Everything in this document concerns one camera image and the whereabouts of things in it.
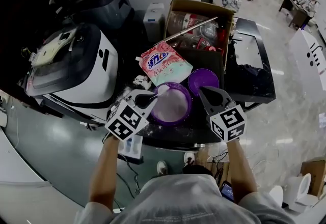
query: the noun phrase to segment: pink detergent package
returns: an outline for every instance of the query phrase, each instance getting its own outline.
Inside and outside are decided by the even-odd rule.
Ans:
[[[165,82],[180,83],[192,72],[193,66],[166,42],[160,42],[137,58],[140,67],[158,86]]]

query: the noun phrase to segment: smartphone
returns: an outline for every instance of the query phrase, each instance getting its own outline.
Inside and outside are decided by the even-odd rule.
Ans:
[[[229,201],[234,202],[233,190],[232,190],[231,183],[224,181],[220,188],[220,192],[221,192],[222,197],[228,199]]]

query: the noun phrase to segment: gray t-shirt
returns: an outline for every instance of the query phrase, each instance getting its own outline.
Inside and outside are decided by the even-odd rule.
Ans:
[[[192,174],[150,180],[120,214],[113,214],[102,204],[88,203],[74,223],[165,222],[294,224],[267,193],[251,193],[237,205],[221,196],[212,176]]]

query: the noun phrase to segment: metal rod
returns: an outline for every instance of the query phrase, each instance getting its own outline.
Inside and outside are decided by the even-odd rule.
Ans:
[[[182,36],[182,35],[188,33],[189,31],[192,31],[192,30],[194,30],[195,28],[197,28],[197,27],[199,27],[199,26],[202,26],[202,25],[204,25],[204,24],[206,24],[206,23],[209,23],[209,22],[211,22],[212,20],[215,20],[215,19],[217,19],[217,18],[218,18],[218,17],[214,17],[214,18],[210,18],[210,19],[208,19],[208,20],[204,20],[204,21],[202,21],[202,22],[200,22],[200,23],[198,23],[198,24],[196,24],[196,25],[193,25],[193,26],[191,26],[191,27],[189,27],[189,28],[187,28],[187,29],[185,29],[185,30],[182,30],[182,31],[180,31],[180,32],[178,32],[178,33],[176,33],[176,34],[174,34],[174,35],[172,35],[172,36],[169,36],[169,37],[167,37],[166,39],[161,40],[160,42],[167,42],[167,41],[169,41],[169,40],[171,40],[171,39],[175,39],[175,38],[177,38],[177,37],[179,37],[179,36]]]

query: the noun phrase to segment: wooden table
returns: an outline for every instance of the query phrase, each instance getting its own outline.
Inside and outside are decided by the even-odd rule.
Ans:
[[[291,26],[293,23],[298,27],[302,27],[306,18],[309,17],[308,13],[301,8],[301,6],[298,6],[295,2],[293,2],[293,0],[283,0],[279,11],[281,11],[283,8],[293,12],[293,18],[289,26]]]

